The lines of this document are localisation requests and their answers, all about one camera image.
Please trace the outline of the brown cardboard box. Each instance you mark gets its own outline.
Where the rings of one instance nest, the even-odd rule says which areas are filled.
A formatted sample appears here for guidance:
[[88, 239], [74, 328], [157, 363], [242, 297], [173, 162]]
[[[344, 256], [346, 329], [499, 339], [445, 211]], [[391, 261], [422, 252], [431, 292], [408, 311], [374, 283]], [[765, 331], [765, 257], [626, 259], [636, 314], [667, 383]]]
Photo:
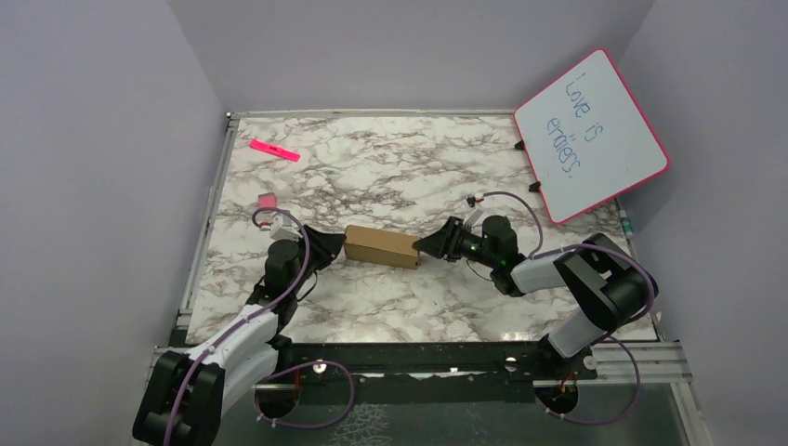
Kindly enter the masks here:
[[418, 237], [389, 230], [348, 225], [344, 251], [348, 260], [398, 269], [417, 269], [420, 252], [414, 248]]

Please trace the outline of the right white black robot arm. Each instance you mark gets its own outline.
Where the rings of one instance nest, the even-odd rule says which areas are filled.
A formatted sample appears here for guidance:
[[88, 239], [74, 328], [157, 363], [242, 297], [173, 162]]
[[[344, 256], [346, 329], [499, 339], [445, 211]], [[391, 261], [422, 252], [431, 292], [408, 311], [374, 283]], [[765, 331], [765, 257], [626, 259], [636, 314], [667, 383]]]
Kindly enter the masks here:
[[573, 357], [624, 325], [643, 317], [658, 294], [653, 277], [609, 237], [597, 233], [582, 243], [525, 256], [505, 216], [489, 216], [475, 234], [457, 217], [414, 242], [415, 250], [489, 268], [495, 288], [522, 297], [567, 288], [578, 308], [538, 344], [536, 365], [550, 378], [569, 371]]

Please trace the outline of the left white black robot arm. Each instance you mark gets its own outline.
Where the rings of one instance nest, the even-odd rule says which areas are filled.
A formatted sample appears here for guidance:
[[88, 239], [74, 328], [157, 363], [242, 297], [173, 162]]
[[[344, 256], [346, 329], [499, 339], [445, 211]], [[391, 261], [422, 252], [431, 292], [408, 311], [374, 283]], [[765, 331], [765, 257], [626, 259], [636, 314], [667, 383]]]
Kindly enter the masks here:
[[298, 292], [341, 253], [346, 236], [310, 226], [275, 240], [263, 276], [228, 326], [186, 352], [155, 362], [132, 436], [150, 445], [210, 445], [222, 416], [252, 385], [283, 380], [292, 369], [292, 341], [282, 335]]

